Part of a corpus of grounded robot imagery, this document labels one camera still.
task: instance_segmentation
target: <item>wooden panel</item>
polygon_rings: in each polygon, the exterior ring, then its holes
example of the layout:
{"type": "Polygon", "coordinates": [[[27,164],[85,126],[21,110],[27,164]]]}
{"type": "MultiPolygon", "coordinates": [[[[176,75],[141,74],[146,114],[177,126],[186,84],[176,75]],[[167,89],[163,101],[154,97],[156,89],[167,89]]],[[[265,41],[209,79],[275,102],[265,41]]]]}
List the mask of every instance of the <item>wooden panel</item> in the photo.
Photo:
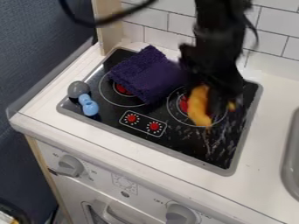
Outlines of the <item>wooden panel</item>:
{"type": "MultiPolygon", "coordinates": [[[[122,9],[120,0],[93,0],[92,3],[96,18],[106,17],[122,9]]],[[[122,22],[98,28],[97,32],[101,45],[101,54],[105,55],[122,41],[122,22]]]]}
{"type": "Polygon", "coordinates": [[[36,142],[36,140],[34,138],[31,138],[30,136],[25,136],[26,137],[26,140],[28,142],[28,144],[30,145],[31,147],[31,150],[33,152],[33,155],[34,157],[37,159],[38,161],[38,164],[39,164],[39,167],[41,169],[41,171],[44,173],[44,176],[45,176],[45,179],[46,181],[48,182],[49,186],[51,187],[51,190],[52,190],[52,193],[54,194],[57,202],[59,203],[59,207],[61,209],[61,211],[63,212],[63,214],[65,215],[65,218],[67,220],[67,222],[69,224],[73,224],[72,222],[72,219],[71,219],[71,216],[70,214],[67,212],[67,209],[66,209],[66,206],[59,194],[59,190],[57,189],[52,177],[51,177],[51,174],[48,170],[48,167],[45,163],[45,160],[39,150],[39,147],[38,147],[38,144],[36,142]]]}

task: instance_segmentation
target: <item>orange toy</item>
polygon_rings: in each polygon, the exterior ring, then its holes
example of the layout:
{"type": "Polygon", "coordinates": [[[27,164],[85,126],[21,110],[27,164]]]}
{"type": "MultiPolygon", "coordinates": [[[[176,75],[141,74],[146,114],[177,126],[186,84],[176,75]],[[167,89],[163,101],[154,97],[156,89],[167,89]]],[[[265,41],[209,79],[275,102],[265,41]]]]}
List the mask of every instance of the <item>orange toy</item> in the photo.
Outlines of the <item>orange toy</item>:
{"type": "Polygon", "coordinates": [[[195,87],[188,101],[188,116],[197,126],[211,127],[212,119],[206,114],[208,107],[208,86],[195,87]]]}

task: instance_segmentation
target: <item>sink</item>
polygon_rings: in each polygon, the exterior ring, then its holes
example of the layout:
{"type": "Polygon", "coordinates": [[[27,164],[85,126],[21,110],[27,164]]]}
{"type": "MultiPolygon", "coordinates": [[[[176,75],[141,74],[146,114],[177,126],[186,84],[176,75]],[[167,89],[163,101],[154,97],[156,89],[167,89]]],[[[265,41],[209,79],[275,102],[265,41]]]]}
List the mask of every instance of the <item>sink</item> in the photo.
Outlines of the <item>sink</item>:
{"type": "Polygon", "coordinates": [[[282,164],[282,182],[299,201],[299,109],[294,113],[282,164]]]}

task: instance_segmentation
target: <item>purple towel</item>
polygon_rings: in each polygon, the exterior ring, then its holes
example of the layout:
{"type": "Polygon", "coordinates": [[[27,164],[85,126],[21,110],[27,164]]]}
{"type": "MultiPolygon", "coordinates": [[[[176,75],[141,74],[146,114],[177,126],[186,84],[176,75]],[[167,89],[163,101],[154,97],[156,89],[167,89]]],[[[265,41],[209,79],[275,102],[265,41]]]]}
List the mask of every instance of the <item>purple towel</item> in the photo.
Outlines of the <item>purple towel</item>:
{"type": "Polygon", "coordinates": [[[147,104],[160,101],[184,84],[179,65],[152,45],[113,67],[108,77],[147,104]]]}

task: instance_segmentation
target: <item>red burner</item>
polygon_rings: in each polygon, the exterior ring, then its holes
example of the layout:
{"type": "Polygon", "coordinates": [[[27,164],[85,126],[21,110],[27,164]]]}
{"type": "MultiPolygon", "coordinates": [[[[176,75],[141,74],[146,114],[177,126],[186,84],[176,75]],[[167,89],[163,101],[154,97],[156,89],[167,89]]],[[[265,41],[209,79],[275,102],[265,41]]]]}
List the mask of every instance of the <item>red burner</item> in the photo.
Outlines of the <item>red burner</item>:
{"type": "Polygon", "coordinates": [[[121,84],[115,84],[115,89],[122,95],[132,95],[125,87],[121,84]]]}
{"type": "Polygon", "coordinates": [[[159,129],[160,129],[160,125],[159,125],[159,123],[157,123],[157,122],[153,122],[153,123],[151,123],[151,124],[149,125],[149,128],[150,128],[151,130],[159,130],[159,129]]]}
{"type": "Polygon", "coordinates": [[[179,108],[182,110],[183,113],[188,113],[188,98],[183,95],[179,100],[179,108]]]}
{"type": "Polygon", "coordinates": [[[134,123],[137,120],[136,115],[128,115],[127,120],[129,123],[134,123]]]}

